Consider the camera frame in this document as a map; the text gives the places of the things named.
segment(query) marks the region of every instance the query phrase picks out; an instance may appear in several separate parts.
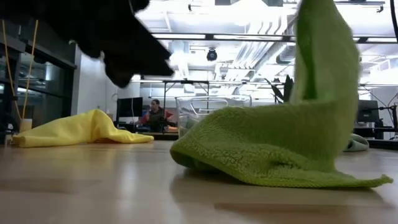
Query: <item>wooden table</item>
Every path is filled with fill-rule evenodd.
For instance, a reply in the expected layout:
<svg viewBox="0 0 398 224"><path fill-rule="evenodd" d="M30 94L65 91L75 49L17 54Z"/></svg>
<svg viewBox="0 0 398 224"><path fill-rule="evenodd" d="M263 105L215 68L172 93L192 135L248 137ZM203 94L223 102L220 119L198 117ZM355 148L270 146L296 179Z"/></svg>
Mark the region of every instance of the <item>wooden table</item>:
<svg viewBox="0 0 398 224"><path fill-rule="evenodd" d="M174 163L172 142L0 150L0 223L398 223L397 184L373 190L244 185ZM342 154L340 170L398 179L398 153Z"/></svg>

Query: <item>black monitor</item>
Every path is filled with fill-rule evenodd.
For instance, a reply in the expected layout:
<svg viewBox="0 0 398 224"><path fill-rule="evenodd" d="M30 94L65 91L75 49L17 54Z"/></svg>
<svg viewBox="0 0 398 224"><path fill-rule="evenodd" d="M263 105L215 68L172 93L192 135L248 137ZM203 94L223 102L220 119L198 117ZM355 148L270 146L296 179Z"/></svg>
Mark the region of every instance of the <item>black monitor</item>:
<svg viewBox="0 0 398 224"><path fill-rule="evenodd" d="M359 100L357 122L379 122L379 106L376 100Z"/></svg>
<svg viewBox="0 0 398 224"><path fill-rule="evenodd" d="M118 99L119 118L141 117L142 116L142 97Z"/></svg>

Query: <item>clear plastic bin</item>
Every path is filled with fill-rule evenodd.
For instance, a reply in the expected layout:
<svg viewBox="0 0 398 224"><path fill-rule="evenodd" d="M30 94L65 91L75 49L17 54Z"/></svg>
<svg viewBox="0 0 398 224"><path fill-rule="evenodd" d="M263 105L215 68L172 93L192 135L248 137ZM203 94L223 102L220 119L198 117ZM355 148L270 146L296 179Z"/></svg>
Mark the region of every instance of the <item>clear plastic bin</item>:
<svg viewBox="0 0 398 224"><path fill-rule="evenodd" d="M227 106L250 107L251 97L231 96L181 96L176 97L178 136L184 136L197 122L212 112Z"/></svg>

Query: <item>security camera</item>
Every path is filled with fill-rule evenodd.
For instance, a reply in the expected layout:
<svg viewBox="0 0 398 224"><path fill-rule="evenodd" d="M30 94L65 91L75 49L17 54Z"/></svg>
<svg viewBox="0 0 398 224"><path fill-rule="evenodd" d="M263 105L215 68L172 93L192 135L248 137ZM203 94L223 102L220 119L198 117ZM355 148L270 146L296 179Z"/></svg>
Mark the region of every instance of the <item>security camera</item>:
<svg viewBox="0 0 398 224"><path fill-rule="evenodd" d="M217 60L217 52L216 49L209 49L209 52L207 52L207 61L212 62Z"/></svg>

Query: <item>plastic container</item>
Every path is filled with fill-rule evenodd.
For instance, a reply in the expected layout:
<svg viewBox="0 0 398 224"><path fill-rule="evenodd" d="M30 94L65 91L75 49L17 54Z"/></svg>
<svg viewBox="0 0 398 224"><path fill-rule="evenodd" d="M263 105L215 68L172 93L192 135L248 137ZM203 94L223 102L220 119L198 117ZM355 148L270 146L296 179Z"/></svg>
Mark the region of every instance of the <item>plastic container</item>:
<svg viewBox="0 0 398 224"><path fill-rule="evenodd" d="M176 97L178 137L184 136L205 116L224 107L250 107L251 97L246 95L231 96L181 96Z"/></svg>

